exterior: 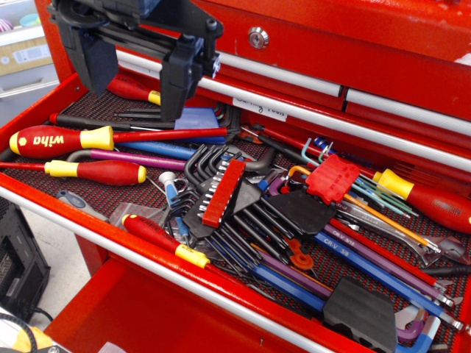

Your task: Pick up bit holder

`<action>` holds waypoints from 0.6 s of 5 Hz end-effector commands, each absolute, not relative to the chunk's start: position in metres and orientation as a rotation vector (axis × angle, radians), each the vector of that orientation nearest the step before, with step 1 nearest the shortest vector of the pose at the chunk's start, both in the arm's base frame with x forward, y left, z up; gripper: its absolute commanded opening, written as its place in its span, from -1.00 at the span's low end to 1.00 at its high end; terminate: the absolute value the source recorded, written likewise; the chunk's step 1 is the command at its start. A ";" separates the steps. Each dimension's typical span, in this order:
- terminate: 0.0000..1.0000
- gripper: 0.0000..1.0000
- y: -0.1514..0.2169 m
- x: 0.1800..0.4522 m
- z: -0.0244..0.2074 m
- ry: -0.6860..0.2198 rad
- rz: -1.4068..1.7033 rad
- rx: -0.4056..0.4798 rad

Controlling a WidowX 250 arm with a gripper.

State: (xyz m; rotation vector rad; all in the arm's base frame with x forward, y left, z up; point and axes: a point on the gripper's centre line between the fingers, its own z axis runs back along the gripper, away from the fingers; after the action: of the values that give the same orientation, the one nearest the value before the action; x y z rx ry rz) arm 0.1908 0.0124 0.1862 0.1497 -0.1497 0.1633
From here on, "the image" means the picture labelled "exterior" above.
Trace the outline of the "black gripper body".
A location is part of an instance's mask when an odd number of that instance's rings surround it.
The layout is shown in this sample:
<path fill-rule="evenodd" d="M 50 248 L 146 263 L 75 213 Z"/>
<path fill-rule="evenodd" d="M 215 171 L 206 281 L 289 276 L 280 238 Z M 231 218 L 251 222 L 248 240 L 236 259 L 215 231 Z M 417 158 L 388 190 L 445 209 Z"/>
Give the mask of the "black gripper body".
<path fill-rule="evenodd" d="M 192 1 L 51 1 L 50 21 L 92 29 L 115 47 L 164 59 L 179 38 L 201 38 L 203 70 L 216 70 L 222 23 Z"/>

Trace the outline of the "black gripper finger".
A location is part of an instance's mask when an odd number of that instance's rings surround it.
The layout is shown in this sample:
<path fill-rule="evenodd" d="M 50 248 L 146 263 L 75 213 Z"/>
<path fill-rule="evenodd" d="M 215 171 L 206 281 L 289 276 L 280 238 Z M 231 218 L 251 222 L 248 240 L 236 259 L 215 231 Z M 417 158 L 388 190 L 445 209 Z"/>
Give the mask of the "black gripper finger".
<path fill-rule="evenodd" d="M 203 74 L 202 47 L 201 38 L 179 38 L 164 57 L 160 72 L 160 107 L 164 121 L 180 118 L 186 101 L 194 95 Z"/>
<path fill-rule="evenodd" d="M 92 29 L 58 24 L 60 38 L 82 84 L 101 95 L 118 73 L 116 47 L 107 43 Z"/>

